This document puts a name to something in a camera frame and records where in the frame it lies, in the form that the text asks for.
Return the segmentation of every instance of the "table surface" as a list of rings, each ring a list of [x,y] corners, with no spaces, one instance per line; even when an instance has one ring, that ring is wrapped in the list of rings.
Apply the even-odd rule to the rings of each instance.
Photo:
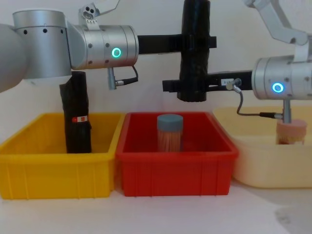
[[[312,190],[0,202],[1,234],[311,234]]]

